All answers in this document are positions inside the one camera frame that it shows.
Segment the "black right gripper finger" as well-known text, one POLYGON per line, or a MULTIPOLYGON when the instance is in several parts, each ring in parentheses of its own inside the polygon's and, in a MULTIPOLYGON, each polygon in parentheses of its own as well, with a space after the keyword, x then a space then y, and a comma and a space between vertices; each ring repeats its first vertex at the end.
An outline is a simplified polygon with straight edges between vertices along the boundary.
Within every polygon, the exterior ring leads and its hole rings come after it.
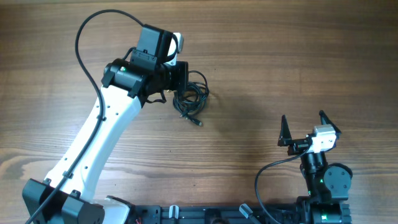
POLYGON ((329 119, 323 110, 319 111, 321 124, 330 124, 335 130, 336 134, 341 134, 341 130, 329 119))
POLYGON ((289 125, 285 115, 281 117, 281 128, 278 143, 291 143, 292 136, 290 133, 289 125))

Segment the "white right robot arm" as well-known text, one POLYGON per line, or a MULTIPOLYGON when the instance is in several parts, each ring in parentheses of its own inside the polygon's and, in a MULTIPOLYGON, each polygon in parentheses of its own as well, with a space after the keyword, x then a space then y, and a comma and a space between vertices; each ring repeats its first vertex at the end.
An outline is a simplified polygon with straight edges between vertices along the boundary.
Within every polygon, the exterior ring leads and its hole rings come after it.
POLYGON ((302 139, 293 139, 287 118, 282 116, 277 145, 287 146, 287 154, 299 156, 300 171, 305 179, 308 195, 297 198, 295 203, 299 223, 351 223, 349 189, 352 170, 341 163, 328 163, 326 153, 336 147, 340 129, 319 112, 321 124, 302 139))

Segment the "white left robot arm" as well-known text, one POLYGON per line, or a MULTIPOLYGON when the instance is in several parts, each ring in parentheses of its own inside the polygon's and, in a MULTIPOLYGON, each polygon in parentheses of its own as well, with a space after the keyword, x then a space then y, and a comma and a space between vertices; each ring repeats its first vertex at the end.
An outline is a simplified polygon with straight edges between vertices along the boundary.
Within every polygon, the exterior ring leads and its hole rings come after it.
POLYGON ((129 123, 148 97, 183 91, 188 63, 131 62, 117 58, 104 69, 99 97, 68 151, 45 176, 29 179, 22 198, 28 223, 134 223, 135 206, 108 196, 94 200, 100 174, 129 123))

